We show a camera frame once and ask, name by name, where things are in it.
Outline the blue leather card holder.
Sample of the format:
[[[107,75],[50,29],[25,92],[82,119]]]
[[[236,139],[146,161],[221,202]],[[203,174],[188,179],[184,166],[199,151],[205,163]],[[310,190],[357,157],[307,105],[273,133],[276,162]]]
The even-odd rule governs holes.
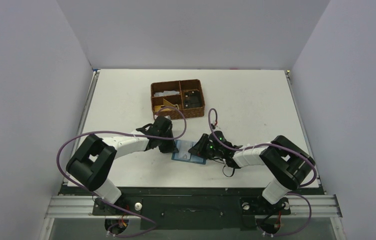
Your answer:
[[[193,155],[189,150],[194,146],[195,142],[187,140],[175,140],[178,152],[172,153],[171,160],[190,164],[205,165],[206,159]]]

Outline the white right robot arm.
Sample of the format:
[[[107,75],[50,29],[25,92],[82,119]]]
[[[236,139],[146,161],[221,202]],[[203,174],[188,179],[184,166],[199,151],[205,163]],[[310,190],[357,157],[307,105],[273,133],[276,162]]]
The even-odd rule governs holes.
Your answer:
[[[263,190],[261,198],[274,205],[287,193],[306,186],[304,180],[313,173],[316,178],[315,161],[283,135],[272,141],[253,146],[233,145],[223,132],[203,134],[189,149],[189,153],[207,160],[221,160],[227,167],[241,169],[250,166],[266,166],[273,180]]]

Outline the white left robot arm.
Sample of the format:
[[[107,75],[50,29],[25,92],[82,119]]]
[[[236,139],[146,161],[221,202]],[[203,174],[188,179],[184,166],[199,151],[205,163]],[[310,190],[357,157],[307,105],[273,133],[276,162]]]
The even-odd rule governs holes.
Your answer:
[[[108,178],[115,159],[156,147],[161,153],[177,153],[172,122],[158,116],[153,123],[135,129],[128,136],[100,138],[88,135],[70,158],[66,171],[82,186],[114,204],[122,192]]]

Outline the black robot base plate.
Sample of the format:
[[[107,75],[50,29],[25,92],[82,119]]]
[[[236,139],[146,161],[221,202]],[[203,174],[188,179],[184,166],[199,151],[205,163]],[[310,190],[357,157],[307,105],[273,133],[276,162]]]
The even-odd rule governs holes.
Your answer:
[[[90,198],[90,214],[105,217],[107,227],[116,224],[115,230],[140,216],[142,230],[254,230],[260,224],[274,226],[272,217],[291,213],[287,198],[270,204],[260,188],[124,187],[114,206],[79,187],[63,186],[59,193]]]

